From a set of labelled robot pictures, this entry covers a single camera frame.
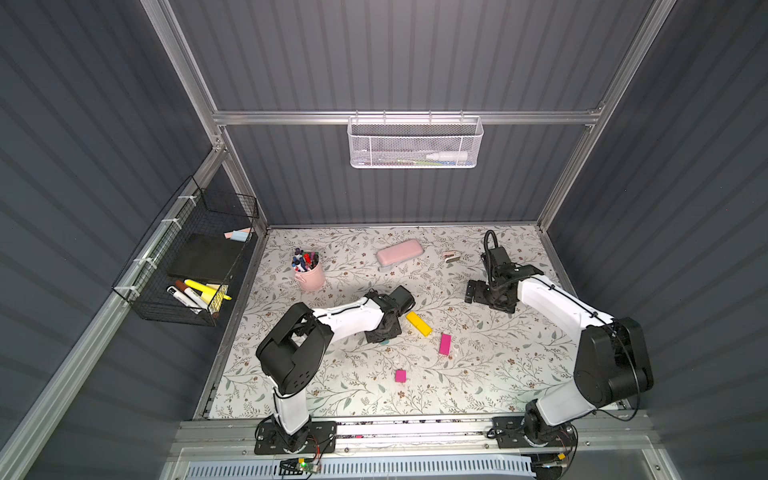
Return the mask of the yellow long block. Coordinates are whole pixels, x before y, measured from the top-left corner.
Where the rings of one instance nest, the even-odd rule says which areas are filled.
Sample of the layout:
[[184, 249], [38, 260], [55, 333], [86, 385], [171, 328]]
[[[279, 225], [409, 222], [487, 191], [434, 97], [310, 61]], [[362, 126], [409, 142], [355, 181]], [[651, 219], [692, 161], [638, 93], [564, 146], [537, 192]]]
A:
[[409, 312], [406, 319], [424, 337], [428, 337], [432, 333], [432, 328], [417, 313]]

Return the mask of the magenta rectangular block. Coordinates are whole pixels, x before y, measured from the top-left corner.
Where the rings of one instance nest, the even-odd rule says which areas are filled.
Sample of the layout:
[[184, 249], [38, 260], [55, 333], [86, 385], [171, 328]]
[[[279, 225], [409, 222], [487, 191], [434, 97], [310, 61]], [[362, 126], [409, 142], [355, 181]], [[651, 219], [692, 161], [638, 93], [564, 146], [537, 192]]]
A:
[[439, 341], [438, 353], [440, 355], [449, 356], [452, 345], [452, 336], [450, 334], [442, 333]]

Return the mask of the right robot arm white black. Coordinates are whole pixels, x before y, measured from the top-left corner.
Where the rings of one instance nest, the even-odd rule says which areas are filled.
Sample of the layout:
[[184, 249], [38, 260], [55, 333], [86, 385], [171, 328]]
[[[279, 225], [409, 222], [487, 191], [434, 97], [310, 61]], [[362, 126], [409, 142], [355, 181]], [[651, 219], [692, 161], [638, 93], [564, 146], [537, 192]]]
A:
[[614, 318], [563, 290], [539, 268], [513, 262], [492, 230], [484, 234], [481, 260], [486, 279], [467, 283], [467, 303], [504, 313], [513, 313], [522, 303], [544, 315], [577, 346], [572, 378], [526, 405], [520, 430], [529, 444], [544, 447], [572, 421], [638, 398], [653, 387], [638, 322]]

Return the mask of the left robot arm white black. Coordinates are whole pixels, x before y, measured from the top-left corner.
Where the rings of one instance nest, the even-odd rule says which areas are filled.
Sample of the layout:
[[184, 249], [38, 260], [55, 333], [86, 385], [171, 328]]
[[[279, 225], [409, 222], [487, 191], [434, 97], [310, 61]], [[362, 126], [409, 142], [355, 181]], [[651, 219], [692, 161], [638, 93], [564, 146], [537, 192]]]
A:
[[362, 334], [368, 343], [382, 343], [402, 333], [400, 318], [415, 299], [403, 286], [391, 293], [369, 290], [358, 300], [313, 309], [293, 304], [257, 347], [256, 357], [273, 389], [273, 417], [282, 431], [295, 435], [310, 423], [305, 389], [335, 342]]

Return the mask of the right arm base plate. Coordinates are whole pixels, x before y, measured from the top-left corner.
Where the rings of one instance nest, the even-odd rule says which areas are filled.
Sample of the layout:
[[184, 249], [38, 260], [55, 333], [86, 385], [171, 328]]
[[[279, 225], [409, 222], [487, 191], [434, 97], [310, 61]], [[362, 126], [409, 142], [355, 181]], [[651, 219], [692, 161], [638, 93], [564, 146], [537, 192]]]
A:
[[499, 448], [573, 448], [577, 445], [577, 431], [570, 423], [547, 425], [530, 415], [497, 416], [485, 432], [487, 439], [495, 440]]

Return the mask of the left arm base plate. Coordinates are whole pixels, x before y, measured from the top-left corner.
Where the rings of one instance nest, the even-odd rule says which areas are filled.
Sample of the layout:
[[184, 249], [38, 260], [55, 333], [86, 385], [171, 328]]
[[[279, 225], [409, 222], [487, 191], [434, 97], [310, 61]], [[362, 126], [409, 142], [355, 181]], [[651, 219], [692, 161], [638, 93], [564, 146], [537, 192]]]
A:
[[312, 421], [296, 433], [288, 434], [274, 417], [262, 420], [254, 432], [255, 455], [303, 454], [319, 455], [335, 451], [338, 424]]

